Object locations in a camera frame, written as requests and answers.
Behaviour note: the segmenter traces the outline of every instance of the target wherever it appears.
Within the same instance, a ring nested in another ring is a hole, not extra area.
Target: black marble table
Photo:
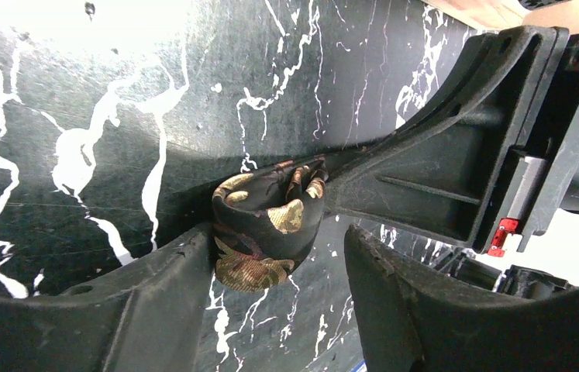
[[[390,133],[476,34],[418,0],[171,3],[0,2],[1,296],[57,295],[163,246],[226,176]],[[212,282],[196,370],[356,366],[350,223],[416,258],[442,248],[328,217],[289,283]]]

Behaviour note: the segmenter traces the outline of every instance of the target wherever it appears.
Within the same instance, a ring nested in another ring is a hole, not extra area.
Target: marble surface
[[[446,78],[467,26],[418,0],[0,2],[0,295],[56,295],[199,222],[210,183],[386,135]],[[209,291],[196,370],[347,371],[362,359],[350,223],[286,285]]]

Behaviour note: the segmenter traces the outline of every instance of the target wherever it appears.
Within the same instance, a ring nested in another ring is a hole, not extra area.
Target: red plastic part
[[[504,243],[506,243],[506,238],[508,238],[508,234],[514,234],[517,231],[518,225],[518,219],[502,219],[499,221],[499,226],[495,232],[495,237],[492,238],[490,250],[488,251],[489,256],[504,256]]]

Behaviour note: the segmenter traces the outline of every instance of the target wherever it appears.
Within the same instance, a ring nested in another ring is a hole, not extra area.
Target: red clip
[[[492,238],[488,256],[504,256],[506,251],[503,248],[504,243],[506,243],[506,238],[508,238],[508,234],[514,234],[517,231],[518,225],[519,220],[517,219],[502,219],[499,221],[499,227],[497,228],[497,232],[495,232],[495,237]]]

